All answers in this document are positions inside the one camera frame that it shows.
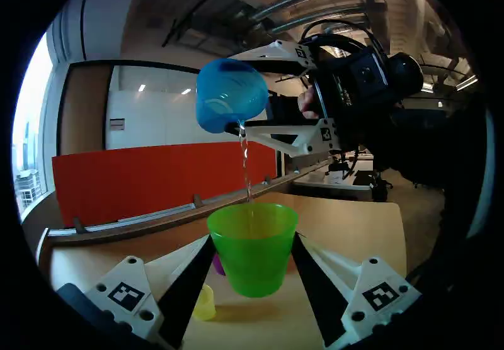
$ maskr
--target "ceiling light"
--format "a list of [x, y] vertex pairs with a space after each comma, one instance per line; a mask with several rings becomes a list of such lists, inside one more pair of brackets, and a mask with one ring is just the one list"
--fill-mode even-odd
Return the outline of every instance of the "ceiling light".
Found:
[[462, 81], [455, 88], [457, 88], [457, 90], [459, 91], [459, 90], [462, 90], [464, 88], [467, 88], [470, 85], [473, 85], [475, 82], [478, 82], [478, 78], [476, 77], [476, 75], [471, 76], [469, 79], [467, 79], [465, 81]]

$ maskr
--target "purple cup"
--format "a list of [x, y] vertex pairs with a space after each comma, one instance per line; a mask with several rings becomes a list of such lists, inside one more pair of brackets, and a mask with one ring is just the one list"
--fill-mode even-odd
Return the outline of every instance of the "purple cup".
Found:
[[224, 268], [222, 268], [221, 259], [219, 258], [218, 254], [214, 255], [212, 263], [214, 264], [215, 270], [217, 270], [217, 274], [226, 275], [226, 273], [224, 272]]

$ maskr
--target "yellow cup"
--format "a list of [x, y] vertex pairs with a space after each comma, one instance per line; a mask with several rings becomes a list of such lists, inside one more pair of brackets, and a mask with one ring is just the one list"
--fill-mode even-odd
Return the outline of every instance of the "yellow cup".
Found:
[[214, 318], [215, 313], [214, 292], [209, 285], [203, 285], [194, 306], [193, 317], [206, 321]]

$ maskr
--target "red partition wall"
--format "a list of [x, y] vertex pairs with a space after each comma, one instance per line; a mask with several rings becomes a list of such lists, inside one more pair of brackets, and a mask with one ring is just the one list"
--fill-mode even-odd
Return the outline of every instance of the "red partition wall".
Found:
[[[177, 207], [244, 188], [238, 142], [163, 145], [53, 157], [54, 183], [66, 227]], [[252, 184], [277, 176], [275, 151], [249, 143]]]

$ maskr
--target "hand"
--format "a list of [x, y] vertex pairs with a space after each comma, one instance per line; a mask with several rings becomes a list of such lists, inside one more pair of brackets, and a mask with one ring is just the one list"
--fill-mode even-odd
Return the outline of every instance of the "hand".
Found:
[[313, 87], [309, 87], [308, 90], [297, 98], [297, 106], [299, 111], [303, 114], [306, 119], [318, 119], [319, 115], [315, 111], [309, 111], [308, 106], [313, 102], [315, 98], [315, 91]]

